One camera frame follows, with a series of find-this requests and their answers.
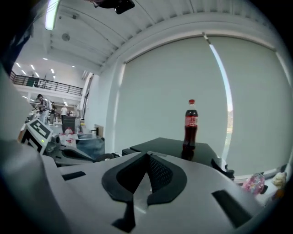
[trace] roller blind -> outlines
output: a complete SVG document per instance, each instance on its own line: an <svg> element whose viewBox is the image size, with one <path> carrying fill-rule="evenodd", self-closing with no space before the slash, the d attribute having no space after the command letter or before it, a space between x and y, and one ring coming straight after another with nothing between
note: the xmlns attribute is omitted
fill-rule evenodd
<svg viewBox="0 0 293 234"><path fill-rule="evenodd" d="M196 141L221 156L227 129L222 76L202 37L163 45L126 65L119 91L115 150L158 137L184 139L188 100L199 113Z"/></svg>
<svg viewBox="0 0 293 234"><path fill-rule="evenodd" d="M286 164L293 141L293 105L275 52L236 38L209 39L222 60L233 99L229 168L236 175L249 175Z"/></svg>

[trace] ceiling light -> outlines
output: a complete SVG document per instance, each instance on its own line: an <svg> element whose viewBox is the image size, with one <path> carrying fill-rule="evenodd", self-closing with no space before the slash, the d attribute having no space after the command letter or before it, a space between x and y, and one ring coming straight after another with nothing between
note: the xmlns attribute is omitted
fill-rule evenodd
<svg viewBox="0 0 293 234"><path fill-rule="evenodd" d="M49 0L46 14L45 28L53 30L60 0Z"/></svg>

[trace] coca-cola bottle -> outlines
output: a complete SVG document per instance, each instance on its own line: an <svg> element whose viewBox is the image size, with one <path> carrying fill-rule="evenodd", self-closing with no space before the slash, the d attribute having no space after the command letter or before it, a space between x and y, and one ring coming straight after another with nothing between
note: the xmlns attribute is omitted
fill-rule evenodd
<svg viewBox="0 0 293 234"><path fill-rule="evenodd" d="M198 114L195 109L194 99L189 100L189 110L185 113L185 137L183 142L183 153L190 154L195 150L195 137L197 131Z"/></svg>

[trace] black table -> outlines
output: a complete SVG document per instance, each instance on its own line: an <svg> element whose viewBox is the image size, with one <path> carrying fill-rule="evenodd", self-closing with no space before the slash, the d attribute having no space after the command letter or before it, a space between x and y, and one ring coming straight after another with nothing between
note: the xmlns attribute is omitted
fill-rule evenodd
<svg viewBox="0 0 293 234"><path fill-rule="evenodd" d="M234 178L233 170L227 169L227 164L224 160L217 157L216 153L212 148L205 143L196 143L193 155L186 155L182 151L183 141L173 140L168 138L156 138L151 141L147 141L142 144L131 146L129 149L124 149L122 155L130 154L135 152L148 152L153 151L161 154L171 155L177 158L182 158L192 162L197 162L200 164L212 167L221 173L225 174L229 178Z"/></svg>

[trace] railing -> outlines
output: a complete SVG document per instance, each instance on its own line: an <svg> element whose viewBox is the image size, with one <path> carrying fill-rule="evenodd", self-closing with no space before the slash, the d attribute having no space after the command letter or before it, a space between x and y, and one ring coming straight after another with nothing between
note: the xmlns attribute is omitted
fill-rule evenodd
<svg viewBox="0 0 293 234"><path fill-rule="evenodd" d="M65 85L62 83L49 81L49 80L43 80L37 77L15 75L15 73L13 74L14 75L10 75L10 79L15 85L25 85L25 86L36 87L41 89L54 90L54 91L59 91L63 93L75 94L78 96L82 95L82 88L79 88L79 87Z"/></svg>

